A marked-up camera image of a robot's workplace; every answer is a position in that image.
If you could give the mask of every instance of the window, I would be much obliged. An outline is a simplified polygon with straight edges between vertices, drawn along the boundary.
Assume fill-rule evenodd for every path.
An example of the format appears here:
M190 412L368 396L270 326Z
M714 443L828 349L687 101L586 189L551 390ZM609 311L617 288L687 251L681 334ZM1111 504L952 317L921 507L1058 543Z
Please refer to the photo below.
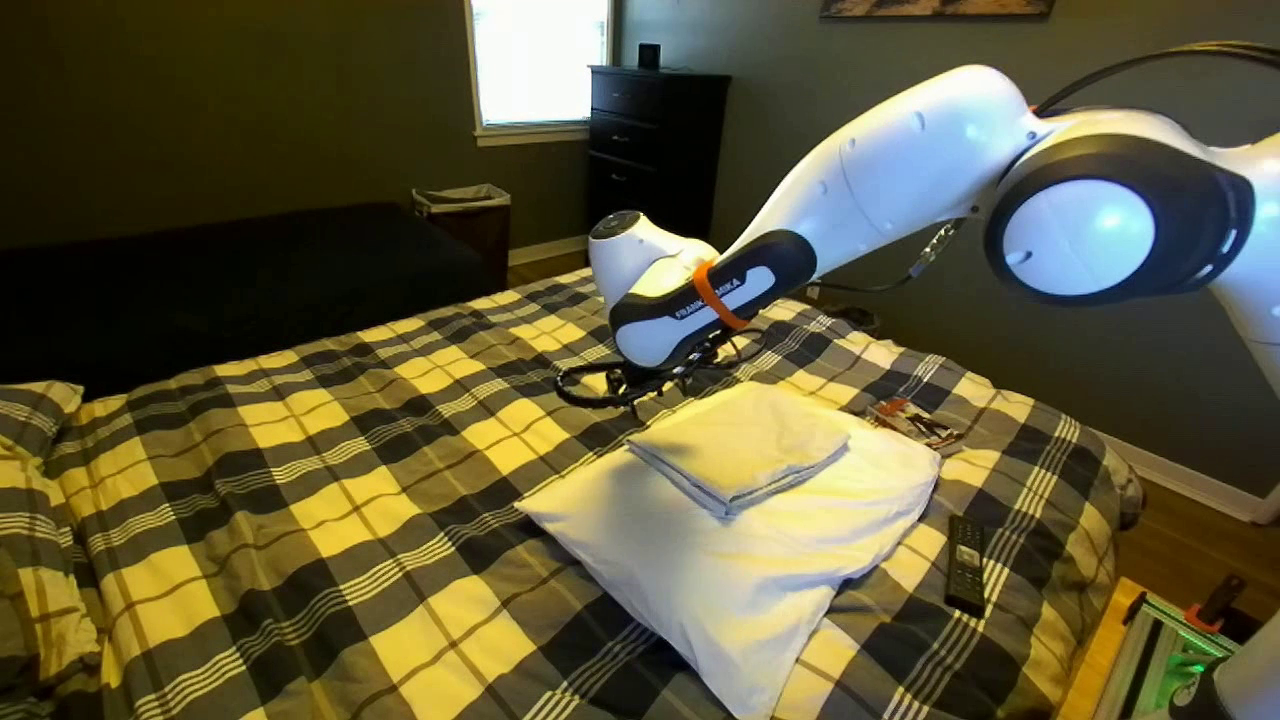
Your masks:
M576 138L589 63L612 57L612 0L469 0L482 143Z

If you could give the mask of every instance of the black cabinet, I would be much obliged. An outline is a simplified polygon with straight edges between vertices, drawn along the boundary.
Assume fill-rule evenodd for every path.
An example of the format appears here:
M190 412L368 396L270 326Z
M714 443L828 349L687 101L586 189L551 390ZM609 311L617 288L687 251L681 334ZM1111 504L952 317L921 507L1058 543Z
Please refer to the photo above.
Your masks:
M730 74L591 68L589 224L641 208L707 237Z

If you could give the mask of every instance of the gray wall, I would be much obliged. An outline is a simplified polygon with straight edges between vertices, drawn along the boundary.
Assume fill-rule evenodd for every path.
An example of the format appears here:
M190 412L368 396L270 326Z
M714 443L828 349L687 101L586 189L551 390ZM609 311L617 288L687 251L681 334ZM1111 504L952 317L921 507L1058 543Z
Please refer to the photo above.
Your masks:
M478 149L462 0L0 9L0 248L496 179L586 232L586 143Z
M820 18L820 0L627 0L623 46L664 44L669 68L731 71L715 240L836 122L941 68L985 58L1025 90L1165 44L1280 41L1275 0L1058 0L1049 18ZM1280 127L1275 71L1179 58L1102 82L1089 101L1165 109L1218 143ZM881 278L921 248L881 251L840 278ZM970 229L923 278L850 296L876 326L950 353L1123 441L1251 495L1280 484L1280 398L1209 290L1122 307L1044 307L999 288Z

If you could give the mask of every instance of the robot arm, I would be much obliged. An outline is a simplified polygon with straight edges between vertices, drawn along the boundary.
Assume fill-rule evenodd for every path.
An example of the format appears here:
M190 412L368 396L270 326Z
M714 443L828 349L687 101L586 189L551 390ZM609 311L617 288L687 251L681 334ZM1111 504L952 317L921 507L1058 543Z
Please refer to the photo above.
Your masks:
M627 369L681 375L775 296L989 204L989 261L1044 298L1212 285L1280 396L1280 134L1197 143L1153 112L1038 116L997 68L952 68L820 138L720 256L641 213L591 229Z

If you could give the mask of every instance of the folded white towel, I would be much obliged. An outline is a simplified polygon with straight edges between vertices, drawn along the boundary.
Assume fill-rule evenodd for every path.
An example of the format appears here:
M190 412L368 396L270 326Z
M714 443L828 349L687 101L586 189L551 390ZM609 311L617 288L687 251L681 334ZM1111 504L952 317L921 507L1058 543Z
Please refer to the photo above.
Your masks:
M775 383L737 383L633 435L627 447L687 500L731 518L840 459L850 416Z

